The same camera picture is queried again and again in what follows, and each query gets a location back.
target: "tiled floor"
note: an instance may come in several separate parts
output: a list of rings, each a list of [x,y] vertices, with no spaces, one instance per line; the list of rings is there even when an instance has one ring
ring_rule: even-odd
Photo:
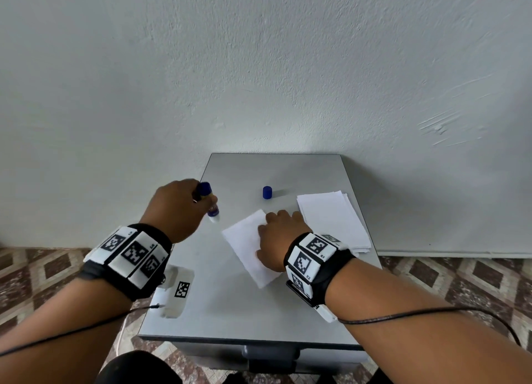
[[[16,326],[53,294],[71,281],[86,249],[0,249],[0,335]],[[381,257],[390,272],[424,287],[452,304],[489,308],[511,323],[525,347],[532,352],[532,260],[484,260],[468,258]],[[135,306],[149,304],[149,299]],[[144,349],[165,360],[185,384],[220,384],[228,372],[198,367],[169,342],[143,341],[136,334],[143,313],[130,314],[120,343],[115,343],[106,362],[133,349]],[[479,315],[486,324],[507,334],[491,317]],[[377,366],[369,361],[351,374],[336,377],[338,384],[366,383]],[[316,376],[247,374],[249,383],[307,384]]]

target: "baseboard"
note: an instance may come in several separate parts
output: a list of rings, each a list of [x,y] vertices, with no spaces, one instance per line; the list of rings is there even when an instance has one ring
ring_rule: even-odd
[[[459,253],[408,250],[377,250],[382,256],[446,257],[446,258],[532,258],[532,253]]]

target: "paper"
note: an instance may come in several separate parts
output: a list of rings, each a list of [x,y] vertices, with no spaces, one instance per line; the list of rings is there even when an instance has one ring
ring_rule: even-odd
[[[261,224],[266,224],[266,213],[259,210],[222,232],[259,289],[281,275],[262,265],[255,254],[260,249],[257,227]]]
[[[369,251],[371,240],[346,193],[299,195],[297,203],[309,227],[317,234],[331,234],[351,252]]]

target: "table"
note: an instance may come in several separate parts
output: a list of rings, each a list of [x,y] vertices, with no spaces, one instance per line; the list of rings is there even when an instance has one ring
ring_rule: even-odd
[[[139,336],[173,342],[210,368],[336,373],[364,361],[367,354],[343,325],[327,323],[297,298],[285,274],[259,289],[221,235],[258,209],[292,213],[298,194],[338,190],[347,193],[367,230],[341,156],[213,153],[202,181],[218,196],[220,221],[205,217],[170,256],[169,264],[195,273],[185,310],[177,319],[149,310]],[[269,200],[262,198],[266,185],[273,188]],[[360,259],[381,267],[374,248]]]

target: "fist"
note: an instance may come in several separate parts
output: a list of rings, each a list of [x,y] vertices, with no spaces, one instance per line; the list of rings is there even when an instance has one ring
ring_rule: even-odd
[[[161,230],[173,244],[181,242],[196,231],[209,208],[217,202],[214,195],[199,202],[193,199],[197,180],[173,181],[161,186],[151,199],[140,223]]]
[[[290,217],[287,211],[266,215],[266,225],[259,226],[261,249],[257,258],[262,264],[276,272],[284,272],[283,261],[292,242],[303,233],[311,233],[300,212],[293,212]]]

